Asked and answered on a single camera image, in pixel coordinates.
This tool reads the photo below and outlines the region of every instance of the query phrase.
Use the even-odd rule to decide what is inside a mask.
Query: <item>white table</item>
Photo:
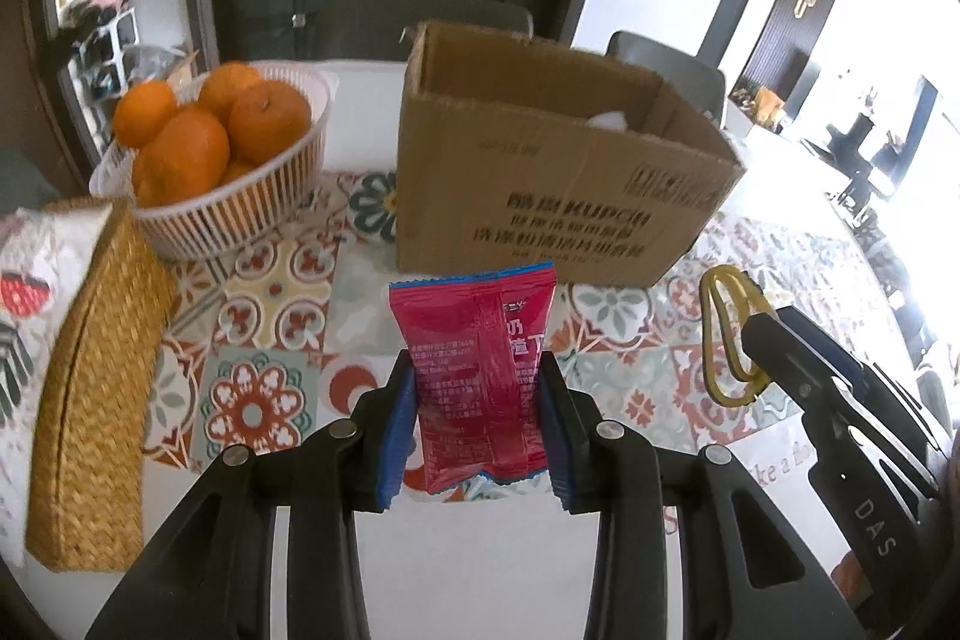
[[[325,68],[340,80],[328,127],[325,167],[392,170],[397,160],[404,66],[333,62]],[[788,215],[790,225],[799,230],[844,237],[846,228],[822,194],[805,188],[802,181],[789,182],[790,167],[766,142],[759,135],[747,138],[744,157],[748,173],[723,209],[774,222],[784,221]],[[749,461],[752,440],[762,450],[762,441],[802,436],[794,429],[778,434],[775,429],[784,425],[797,427],[795,420],[776,424],[736,443],[734,450]],[[797,487],[798,475],[794,476],[794,489],[787,492],[791,513],[798,523],[803,523],[803,518],[822,518],[824,511],[812,491]],[[148,539],[194,480],[196,476],[186,470],[145,462],[144,528]],[[805,497],[806,505],[798,496]],[[359,514],[356,525],[374,638],[481,640],[503,633],[503,627],[509,628],[506,636],[529,640],[574,640],[583,635],[592,584],[595,516],[568,516],[551,495],[533,495],[481,503],[405,504],[381,516]],[[816,537],[808,541],[825,552],[822,560],[837,558],[842,541],[838,543],[828,528],[817,537],[818,525],[811,528],[806,524],[808,534]],[[272,637],[282,640],[286,636],[282,511],[277,528]],[[671,572],[677,576],[677,538],[668,539]],[[40,614],[64,640],[83,637],[120,579],[112,574],[54,575],[32,557],[16,576]],[[670,606],[671,614],[678,616],[677,589],[672,590]],[[671,626],[676,636],[676,618]]]

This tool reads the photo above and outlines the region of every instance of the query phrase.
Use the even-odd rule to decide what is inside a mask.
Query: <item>yellow rubber band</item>
[[[720,287],[723,287],[731,298],[733,308],[736,310],[736,319],[741,328],[752,314],[769,313],[776,316],[776,311],[757,284],[736,266],[728,263],[714,266],[704,272],[704,276],[700,278],[700,314],[704,329],[704,382],[707,384],[707,393],[722,407],[744,407],[754,402],[763,389],[769,386],[770,378],[758,366],[753,366],[749,370],[744,369],[736,349],[736,339],[731,328],[727,305],[720,295]],[[717,310],[727,365],[733,377],[746,386],[742,396],[728,396],[717,384],[716,370],[713,367],[712,307]]]

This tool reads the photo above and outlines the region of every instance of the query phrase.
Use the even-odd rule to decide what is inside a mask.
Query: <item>open cardboard box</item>
[[[587,126],[609,111],[630,130]],[[398,265],[552,259],[562,282],[649,287],[742,175],[720,131],[652,71],[431,20],[400,114]]]

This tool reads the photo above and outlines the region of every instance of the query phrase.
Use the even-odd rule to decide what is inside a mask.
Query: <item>basket of oranges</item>
[[[93,196],[127,196],[161,258],[193,261],[250,244],[317,186],[333,86],[318,68],[227,63],[174,92],[134,86]]]

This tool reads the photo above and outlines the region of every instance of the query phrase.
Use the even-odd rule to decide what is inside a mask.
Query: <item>white bag with strawberry print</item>
[[[0,218],[0,555],[22,567],[37,410],[50,354],[110,207]]]

